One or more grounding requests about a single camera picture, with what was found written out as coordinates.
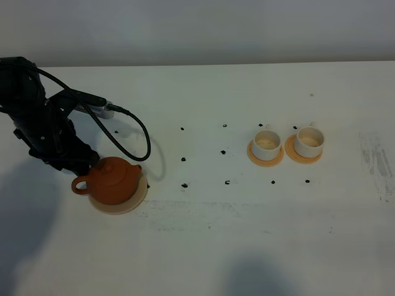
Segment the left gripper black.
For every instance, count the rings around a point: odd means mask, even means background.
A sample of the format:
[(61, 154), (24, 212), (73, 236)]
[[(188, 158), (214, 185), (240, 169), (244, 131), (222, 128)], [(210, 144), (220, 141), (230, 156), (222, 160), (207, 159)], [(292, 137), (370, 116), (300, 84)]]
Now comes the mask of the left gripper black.
[(100, 160), (99, 154), (76, 134), (74, 125), (52, 102), (12, 104), (14, 134), (30, 148), (32, 157), (53, 168), (86, 176)]

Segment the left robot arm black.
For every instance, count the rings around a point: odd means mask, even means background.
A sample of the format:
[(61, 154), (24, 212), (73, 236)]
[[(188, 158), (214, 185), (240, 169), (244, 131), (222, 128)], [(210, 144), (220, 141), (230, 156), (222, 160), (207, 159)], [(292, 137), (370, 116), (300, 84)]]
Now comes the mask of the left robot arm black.
[(80, 104), (74, 90), (46, 96), (37, 66), (23, 57), (1, 59), (1, 112), (15, 125), (14, 134), (32, 157), (57, 170), (88, 174), (99, 155), (84, 143), (68, 118)]

